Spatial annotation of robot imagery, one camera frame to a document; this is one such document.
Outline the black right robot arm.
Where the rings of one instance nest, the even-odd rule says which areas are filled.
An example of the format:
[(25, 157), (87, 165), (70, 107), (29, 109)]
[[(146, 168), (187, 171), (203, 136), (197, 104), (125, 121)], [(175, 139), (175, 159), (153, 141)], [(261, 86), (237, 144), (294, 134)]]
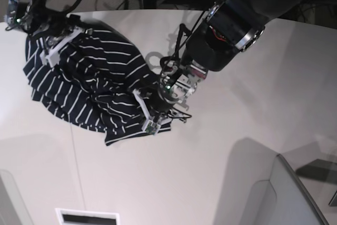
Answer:
[(47, 8), (46, 1), (8, 0), (4, 21), (7, 31), (24, 32), (30, 40), (41, 43), (42, 63), (54, 67), (60, 61), (61, 49), (86, 29), (81, 26), (81, 18), (71, 13), (82, 0), (64, 11)]

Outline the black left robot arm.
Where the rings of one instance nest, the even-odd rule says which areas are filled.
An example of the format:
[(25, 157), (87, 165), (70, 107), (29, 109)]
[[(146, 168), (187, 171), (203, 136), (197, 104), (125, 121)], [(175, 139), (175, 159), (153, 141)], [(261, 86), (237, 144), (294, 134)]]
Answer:
[(209, 71), (223, 70), (260, 38), (265, 26), (302, 0), (216, 0), (204, 11), (192, 29), (180, 25), (176, 48), (161, 59), (158, 82), (148, 102), (140, 91), (133, 94), (143, 111), (142, 131), (156, 134), (173, 119), (188, 115), (174, 109), (204, 81)]

